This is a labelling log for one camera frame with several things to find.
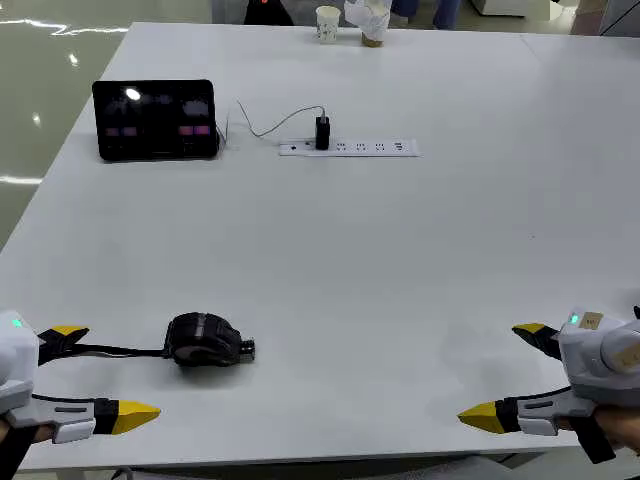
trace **floor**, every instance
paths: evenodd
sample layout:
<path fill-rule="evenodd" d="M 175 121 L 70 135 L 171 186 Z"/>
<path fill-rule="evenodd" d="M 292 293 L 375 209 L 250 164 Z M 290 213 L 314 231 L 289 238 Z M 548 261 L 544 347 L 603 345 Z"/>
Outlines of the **floor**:
<path fill-rule="evenodd" d="M 567 34 L 575 4 L 555 8 L 551 21 L 483 17 L 463 3 L 458 29 Z M 435 5 L 422 0 L 410 22 L 400 28 L 432 28 Z M 90 95 L 132 21 L 211 21 L 210 0 L 0 0 L 0 249 Z M 558 450 L 524 466 L 523 478 L 626 478 L 640 471 L 632 455 L 594 468 L 578 449 Z M 21 475 L 22 480 L 55 478 Z M 108 478 L 106 472 L 90 475 Z"/>

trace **person's leg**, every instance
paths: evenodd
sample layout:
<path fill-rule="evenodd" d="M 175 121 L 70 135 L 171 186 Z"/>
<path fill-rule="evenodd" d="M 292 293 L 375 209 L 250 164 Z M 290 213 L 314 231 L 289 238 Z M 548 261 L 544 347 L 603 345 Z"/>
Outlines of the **person's leg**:
<path fill-rule="evenodd" d="M 433 25 L 438 30 L 455 30 L 460 0 L 440 0 L 433 16 Z"/>

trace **white table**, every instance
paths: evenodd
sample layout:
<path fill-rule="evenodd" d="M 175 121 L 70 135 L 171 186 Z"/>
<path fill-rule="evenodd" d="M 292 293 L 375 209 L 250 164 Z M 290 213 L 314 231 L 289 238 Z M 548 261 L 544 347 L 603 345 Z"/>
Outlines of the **white table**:
<path fill-rule="evenodd" d="M 640 41 L 135 24 L 104 79 L 209 78 L 256 128 L 324 104 L 332 133 L 422 158 L 278 157 L 313 115 L 215 161 L 102 164 L 88 102 L 0 255 L 0 304 L 37 329 L 159 347 L 188 311 L 255 337 L 254 364 L 60 360 L 37 391 L 162 408 L 119 437 L 38 445 L 23 468 L 203 465 L 577 445 L 456 414 L 566 384 L 510 332 L 640 301 Z"/>

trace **wrist strap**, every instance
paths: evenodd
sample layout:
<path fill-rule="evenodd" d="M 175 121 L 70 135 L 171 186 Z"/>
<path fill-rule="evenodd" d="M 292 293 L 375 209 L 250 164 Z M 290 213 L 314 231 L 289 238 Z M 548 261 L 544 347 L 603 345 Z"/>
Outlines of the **wrist strap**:
<path fill-rule="evenodd" d="M 609 440 L 593 416 L 569 417 L 568 420 L 591 463 L 597 464 L 616 458 Z"/>
<path fill-rule="evenodd" d="M 24 428 L 9 428 L 4 441 L 0 443 L 0 480 L 11 480 L 27 455 L 36 438 L 38 425 Z"/>

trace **white cable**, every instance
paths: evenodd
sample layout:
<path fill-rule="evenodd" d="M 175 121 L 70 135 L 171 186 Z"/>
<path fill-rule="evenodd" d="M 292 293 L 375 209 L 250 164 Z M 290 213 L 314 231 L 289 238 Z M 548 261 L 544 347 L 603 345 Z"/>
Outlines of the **white cable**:
<path fill-rule="evenodd" d="M 249 131 L 255 136 L 255 137 L 264 137 L 265 135 L 273 132 L 274 130 L 276 130 L 277 128 L 279 128 L 284 122 L 286 122 L 287 120 L 289 120 L 291 117 L 293 117 L 294 115 L 297 115 L 298 113 L 301 112 L 306 112 L 307 110 L 313 110 L 315 108 L 319 108 L 322 110 L 322 116 L 325 116 L 325 111 L 324 111 L 324 107 L 322 105 L 314 105 L 312 107 L 303 107 L 303 108 L 299 108 L 298 110 L 296 110 L 293 113 L 290 113 L 289 115 L 287 115 L 286 117 L 284 117 L 282 120 L 280 120 L 279 123 L 277 123 L 274 127 L 270 128 L 269 130 L 266 130 L 262 133 L 256 133 L 255 130 L 253 130 L 253 127 L 251 126 L 251 121 L 249 120 L 249 116 L 247 115 L 247 112 L 245 111 L 244 107 L 242 106 L 242 104 L 240 103 L 240 100 L 237 101 L 238 105 L 240 105 L 240 109 L 242 110 L 242 114 L 244 115 L 245 120 L 247 121 L 247 124 L 249 124 Z"/>

